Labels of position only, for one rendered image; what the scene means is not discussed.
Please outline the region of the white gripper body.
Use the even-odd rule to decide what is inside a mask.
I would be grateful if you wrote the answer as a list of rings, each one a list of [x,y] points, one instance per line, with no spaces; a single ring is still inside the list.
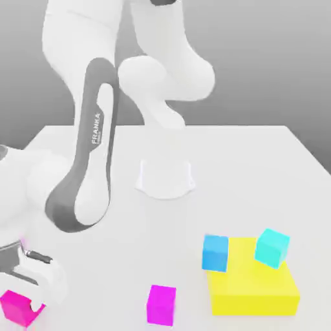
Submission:
[[[0,272],[0,295],[7,290],[31,300],[31,306],[59,306],[67,296],[68,286],[64,269],[52,260],[49,264],[26,259],[14,268],[14,273],[32,279],[37,284]]]

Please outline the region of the small pink cube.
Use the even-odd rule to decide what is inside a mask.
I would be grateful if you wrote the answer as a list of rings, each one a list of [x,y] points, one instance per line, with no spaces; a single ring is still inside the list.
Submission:
[[[25,328],[29,327],[46,307],[42,304],[37,311],[33,311],[31,302],[29,298],[11,290],[7,290],[0,297],[0,305],[5,317]]]

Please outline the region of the small magenta cube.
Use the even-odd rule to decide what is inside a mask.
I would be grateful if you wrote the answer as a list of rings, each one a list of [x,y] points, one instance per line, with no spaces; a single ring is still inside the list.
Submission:
[[[175,287],[153,284],[146,304],[147,322],[156,325],[173,326],[175,299]]]

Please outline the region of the small blue cube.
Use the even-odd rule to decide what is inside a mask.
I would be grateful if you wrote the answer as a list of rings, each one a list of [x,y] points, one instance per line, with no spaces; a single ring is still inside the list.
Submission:
[[[228,267],[229,238],[218,235],[205,235],[202,249],[202,269],[213,272],[226,272]]]

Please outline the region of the small cyan cube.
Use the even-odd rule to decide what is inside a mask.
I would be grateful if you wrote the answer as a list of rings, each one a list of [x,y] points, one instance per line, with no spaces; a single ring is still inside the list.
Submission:
[[[257,239],[254,258],[278,270],[287,256],[289,243],[289,236],[267,228]]]

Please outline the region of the large yellow box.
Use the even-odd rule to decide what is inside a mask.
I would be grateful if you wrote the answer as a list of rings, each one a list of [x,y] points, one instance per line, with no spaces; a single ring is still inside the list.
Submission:
[[[254,259],[254,237],[229,239],[226,272],[207,271],[213,315],[295,315],[299,289],[286,262],[273,269]]]

